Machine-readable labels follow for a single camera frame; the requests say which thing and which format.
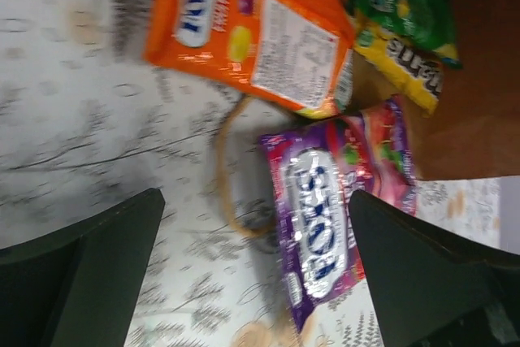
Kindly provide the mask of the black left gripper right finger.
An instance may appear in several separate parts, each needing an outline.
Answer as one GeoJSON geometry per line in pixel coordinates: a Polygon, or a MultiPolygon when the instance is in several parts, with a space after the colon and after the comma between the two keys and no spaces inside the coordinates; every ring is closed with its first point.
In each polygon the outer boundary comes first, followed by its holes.
{"type": "Polygon", "coordinates": [[[519,256],[357,190],[353,232],[386,346],[517,346],[519,256]]]}

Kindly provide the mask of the red brown paper bag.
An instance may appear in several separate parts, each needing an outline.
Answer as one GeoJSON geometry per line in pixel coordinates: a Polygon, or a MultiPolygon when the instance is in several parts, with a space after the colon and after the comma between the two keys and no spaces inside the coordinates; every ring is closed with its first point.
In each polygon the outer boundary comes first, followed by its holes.
{"type": "MultiPolygon", "coordinates": [[[[411,147],[422,180],[505,179],[510,212],[504,234],[519,227],[519,0],[449,0],[461,67],[444,70],[429,115],[404,95],[411,147]]],[[[354,109],[401,93],[359,53],[353,57],[354,109]]]]}

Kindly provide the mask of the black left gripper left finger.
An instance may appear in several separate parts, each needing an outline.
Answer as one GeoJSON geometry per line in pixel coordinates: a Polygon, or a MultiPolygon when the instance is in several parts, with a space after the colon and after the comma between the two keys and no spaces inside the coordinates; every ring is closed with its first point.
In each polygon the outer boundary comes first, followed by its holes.
{"type": "Polygon", "coordinates": [[[1,251],[3,346],[122,346],[165,207],[147,189],[1,251]]]}

